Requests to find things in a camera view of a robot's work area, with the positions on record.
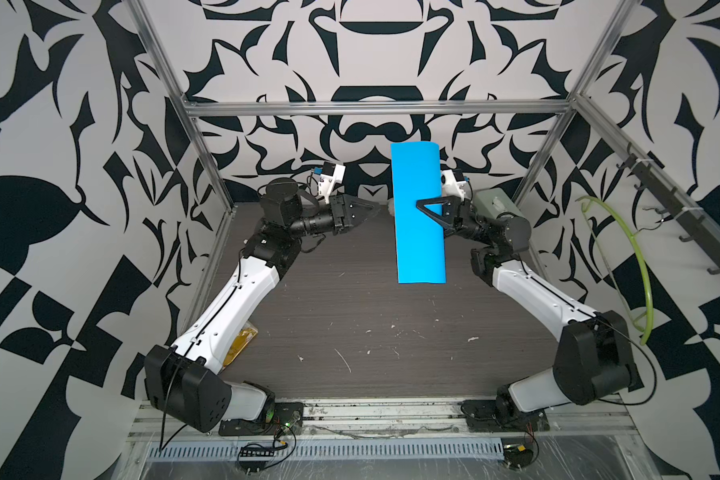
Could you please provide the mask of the blue rectangular paper sheet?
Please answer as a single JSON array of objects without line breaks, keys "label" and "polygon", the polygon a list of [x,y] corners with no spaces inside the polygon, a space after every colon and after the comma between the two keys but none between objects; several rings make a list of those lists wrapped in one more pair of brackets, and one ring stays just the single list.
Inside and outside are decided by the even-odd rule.
[{"label": "blue rectangular paper sheet", "polygon": [[442,194],[439,147],[429,141],[390,146],[398,282],[444,284],[446,257],[443,228],[429,217],[441,207],[420,211],[419,200]]}]

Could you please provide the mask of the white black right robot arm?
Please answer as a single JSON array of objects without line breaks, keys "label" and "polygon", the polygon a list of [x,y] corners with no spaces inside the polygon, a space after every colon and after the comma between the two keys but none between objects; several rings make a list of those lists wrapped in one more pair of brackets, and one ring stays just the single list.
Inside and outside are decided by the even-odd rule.
[{"label": "white black right robot arm", "polygon": [[497,391],[498,422],[510,423],[548,407],[588,405],[636,383],[638,368],[624,318],[568,296],[521,259],[530,247],[532,227],[505,194],[449,195],[419,200],[416,207],[446,235],[481,243],[470,253],[473,273],[522,306],[557,342],[550,368]]}]

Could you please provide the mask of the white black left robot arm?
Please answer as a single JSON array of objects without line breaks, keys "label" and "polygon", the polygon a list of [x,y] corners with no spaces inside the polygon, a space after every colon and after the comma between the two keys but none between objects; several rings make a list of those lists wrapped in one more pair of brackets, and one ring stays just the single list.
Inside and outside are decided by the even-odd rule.
[{"label": "white black left robot arm", "polygon": [[344,193],[315,197],[290,178],[271,181],[259,205],[263,216],[224,288],[181,336],[169,346],[153,347],[144,360],[151,405],[202,433],[224,419],[266,418],[274,402],[269,390],[227,383],[219,374],[255,309],[303,253],[303,238],[347,233],[380,208]]}]

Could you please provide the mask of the green tissue box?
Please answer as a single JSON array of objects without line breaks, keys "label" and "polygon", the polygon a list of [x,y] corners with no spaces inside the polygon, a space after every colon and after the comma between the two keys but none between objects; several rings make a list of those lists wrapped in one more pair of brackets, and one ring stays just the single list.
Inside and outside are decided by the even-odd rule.
[{"label": "green tissue box", "polygon": [[494,220],[504,216],[523,217],[519,208],[501,188],[476,191],[472,196],[472,205],[477,214]]}]

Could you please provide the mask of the yellow plastic packet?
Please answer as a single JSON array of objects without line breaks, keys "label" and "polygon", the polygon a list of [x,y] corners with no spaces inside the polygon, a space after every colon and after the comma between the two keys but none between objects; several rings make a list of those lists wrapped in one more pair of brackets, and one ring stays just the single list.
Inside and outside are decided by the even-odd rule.
[{"label": "yellow plastic packet", "polygon": [[246,322],[236,338],[233,340],[226,357],[223,361],[223,368],[228,367],[258,335],[259,330],[252,323]]}]

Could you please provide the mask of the black connector board right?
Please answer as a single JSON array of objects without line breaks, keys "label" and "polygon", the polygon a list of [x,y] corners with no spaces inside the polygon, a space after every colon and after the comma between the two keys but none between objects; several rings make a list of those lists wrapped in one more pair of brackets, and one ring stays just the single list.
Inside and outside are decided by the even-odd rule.
[{"label": "black connector board right", "polygon": [[530,467],[536,461],[534,449],[522,444],[506,445],[503,449],[503,465],[514,471]]}]

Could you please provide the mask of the black connector board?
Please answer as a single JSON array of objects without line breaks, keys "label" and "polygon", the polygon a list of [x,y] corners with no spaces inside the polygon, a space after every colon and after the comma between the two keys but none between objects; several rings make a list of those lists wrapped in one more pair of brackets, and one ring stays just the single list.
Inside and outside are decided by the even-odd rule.
[{"label": "black connector board", "polygon": [[235,462],[246,474],[260,473],[288,459],[292,451],[285,442],[276,442],[274,446],[252,442],[239,448]]},{"label": "black connector board", "polygon": [[534,449],[522,444],[506,445],[503,449],[503,465],[514,471],[530,467],[536,461]]}]

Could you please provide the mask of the black connector board left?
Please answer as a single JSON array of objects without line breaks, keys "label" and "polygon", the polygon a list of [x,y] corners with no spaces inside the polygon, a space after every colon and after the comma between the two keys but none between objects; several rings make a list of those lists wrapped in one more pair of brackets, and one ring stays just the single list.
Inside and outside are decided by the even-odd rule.
[{"label": "black connector board left", "polygon": [[260,473],[288,459],[292,451],[285,442],[276,442],[274,446],[252,442],[239,448],[235,462],[246,474]]}]

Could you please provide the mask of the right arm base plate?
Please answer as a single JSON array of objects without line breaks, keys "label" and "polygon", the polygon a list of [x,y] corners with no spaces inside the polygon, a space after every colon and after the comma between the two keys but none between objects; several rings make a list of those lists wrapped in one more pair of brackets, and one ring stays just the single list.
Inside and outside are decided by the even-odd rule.
[{"label": "right arm base plate", "polygon": [[522,432],[531,427],[533,431],[549,429],[543,410],[521,412],[505,399],[464,400],[460,403],[470,432]]}]

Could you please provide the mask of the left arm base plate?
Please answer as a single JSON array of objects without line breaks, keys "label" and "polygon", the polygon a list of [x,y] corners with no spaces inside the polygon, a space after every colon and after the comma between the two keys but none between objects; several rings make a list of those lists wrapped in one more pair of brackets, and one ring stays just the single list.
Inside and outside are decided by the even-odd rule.
[{"label": "left arm base plate", "polygon": [[272,436],[287,424],[299,430],[304,407],[302,402],[274,402],[255,420],[222,420],[218,433],[222,437]]}]

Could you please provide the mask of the black wall hook rack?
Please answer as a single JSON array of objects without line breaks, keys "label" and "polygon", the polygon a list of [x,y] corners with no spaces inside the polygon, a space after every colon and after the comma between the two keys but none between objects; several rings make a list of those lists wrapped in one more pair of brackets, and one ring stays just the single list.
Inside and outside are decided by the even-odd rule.
[{"label": "black wall hook rack", "polygon": [[629,169],[636,176],[636,189],[647,190],[660,204],[657,212],[668,214],[684,230],[679,240],[695,243],[713,262],[707,272],[720,275],[720,225],[712,215],[692,200],[656,160],[639,157],[631,143],[617,148],[616,153],[622,159],[619,169]]}]

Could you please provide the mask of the aluminium frame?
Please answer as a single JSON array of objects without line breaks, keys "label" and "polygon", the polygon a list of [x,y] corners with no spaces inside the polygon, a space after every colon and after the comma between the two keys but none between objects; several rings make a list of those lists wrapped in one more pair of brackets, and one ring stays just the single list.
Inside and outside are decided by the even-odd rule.
[{"label": "aluminium frame", "polygon": [[308,153],[392,193],[389,147],[432,141],[508,189],[542,274],[623,312],[575,200],[632,228],[655,322],[627,409],[664,479],[720,479],[720,275],[638,191],[632,144],[720,225],[720,1],[134,1],[212,178],[254,199]]}]

